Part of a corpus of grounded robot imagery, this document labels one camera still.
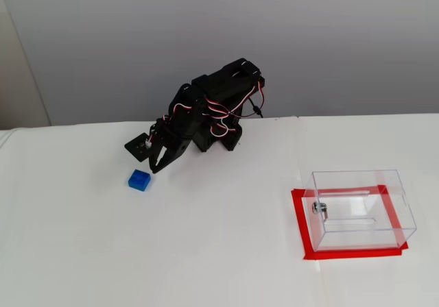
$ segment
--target clear plastic box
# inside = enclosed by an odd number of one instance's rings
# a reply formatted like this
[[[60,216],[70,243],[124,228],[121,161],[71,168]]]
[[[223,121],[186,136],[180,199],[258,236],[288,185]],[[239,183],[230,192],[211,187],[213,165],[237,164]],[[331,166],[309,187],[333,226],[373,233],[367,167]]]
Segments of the clear plastic box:
[[[313,172],[302,202],[314,251],[400,248],[416,231],[396,170]]]

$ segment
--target metal object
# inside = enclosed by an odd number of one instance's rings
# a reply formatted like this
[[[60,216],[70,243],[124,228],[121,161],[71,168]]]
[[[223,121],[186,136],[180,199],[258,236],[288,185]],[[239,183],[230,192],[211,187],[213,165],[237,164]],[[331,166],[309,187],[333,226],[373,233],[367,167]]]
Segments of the metal object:
[[[324,220],[328,219],[328,206],[326,205],[326,203],[314,202],[312,210],[314,214],[323,213]]]

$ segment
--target white table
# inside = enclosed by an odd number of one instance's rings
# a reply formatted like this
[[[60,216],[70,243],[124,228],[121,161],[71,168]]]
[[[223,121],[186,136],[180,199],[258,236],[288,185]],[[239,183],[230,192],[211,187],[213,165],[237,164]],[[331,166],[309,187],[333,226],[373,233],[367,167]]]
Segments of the white table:
[[[13,133],[0,149],[0,306],[439,304],[439,116],[242,121],[233,152],[191,144],[142,193],[127,181],[149,169],[123,145],[150,124]],[[410,248],[302,260],[289,191],[349,169],[399,170]]]

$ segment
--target red tape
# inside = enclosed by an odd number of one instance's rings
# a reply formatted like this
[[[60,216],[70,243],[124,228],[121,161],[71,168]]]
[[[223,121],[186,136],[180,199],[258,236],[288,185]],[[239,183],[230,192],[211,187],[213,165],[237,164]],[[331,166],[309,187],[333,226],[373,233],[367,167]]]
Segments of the red tape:
[[[365,187],[361,189],[368,189],[369,191],[376,191],[381,194],[383,203],[387,214],[389,215],[390,223],[394,229],[401,229],[396,211],[390,200],[387,187],[384,185],[378,185],[376,187]],[[346,192],[346,189],[333,189],[331,193]],[[400,256],[403,254],[403,250],[408,249],[407,242],[400,248],[391,249],[357,249],[357,250],[337,250],[337,251],[314,251],[311,239],[309,238],[307,219],[305,217],[305,211],[303,210],[302,198],[305,194],[305,189],[294,189],[291,191],[294,203],[294,209],[296,210],[297,222],[299,224],[300,235],[302,236],[303,248],[305,249],[305,260],[327,260],[327,259],[347,259],[347,258],[371,258],[371,257],[388,257],[388,256]],[[395,235],[401,235],[402,230],[395,231]]]

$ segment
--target red and white wire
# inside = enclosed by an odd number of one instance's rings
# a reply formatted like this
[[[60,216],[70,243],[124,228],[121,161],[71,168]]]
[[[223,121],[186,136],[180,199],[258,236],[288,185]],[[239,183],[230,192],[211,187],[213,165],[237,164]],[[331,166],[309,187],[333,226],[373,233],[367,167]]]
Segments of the red and white wire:
[[[252,115],[254,115],[255,113],[253,113],[253,114],[250,114],[250,115],[245,115],[245,116],[241,116],[241,115],[236,115],[236,114],[234,114],[233,112],[234,111],[236,111],[239,107],[241,107],[242,105],[243,105],[243,103],[248,99],[248,98],[250,98],[250,96],[252,95],[252,93],[253,93],[253,91],[254,91],[254,89],[256,88],[256,86],[254,86],[253,87],[253,89],[241,100],[241,102],[235,107],[235,108],[233,108],[232,110],[228,110],[228,108],[226,107],[226,106],[223,106],[222,104],[220,104],[220,103],[217,103],[216,101],[212,101],[212,100],[210,100],[209,98],[206,98],[206,101],[208,102],[208,103],[210,103],[210,104],[212,104],[212,105],[216,105],[216,106],[220,106],[220,107],[223,107],[223,109],[225,109],[226,111],[223,111],[223,110],[219,110],[219,109],[217,109],[217,108],[214,108],[214,107],[212,107],[212,106],[207,106],[208,108],[209,108],[209,110],[212,110],[212,111],[214,111],[214,112],[218,112],[218,113],[221,113],[221,114],[230,114],[230,115],[233,115],[233,116],[235,116],[235,117],[239,117],[240,119],[242,119],[242,118],[245,118],[245,117],[249,117],[249,116],[252,116]],[[264,97],[264,95],[263,95],[263,91],[262,91],[262,88],[261,88],[261,82],[260,81],[258,81],[258,90],[259,90],[259,93],[261,94],[261,98],[262,98],[262,103],[261,103],[261,107],[262,107],[262,105],[263,105],[263,103],[264,103],[264,101],[265,101],[265,97]]]
[[[226,132],[224,132],[223,134],[214,134],[213,133],[213,127],[211,126],[211,134],[212,134],[212,136],[215,136],[217,138],[224,137],[225,135],[228,134],[229,131],[236,131],[236,129],[229,129],[228,126],[224,124],[222,119],[221,119],[221,124],[217,123],[217,126],[226,130]]]

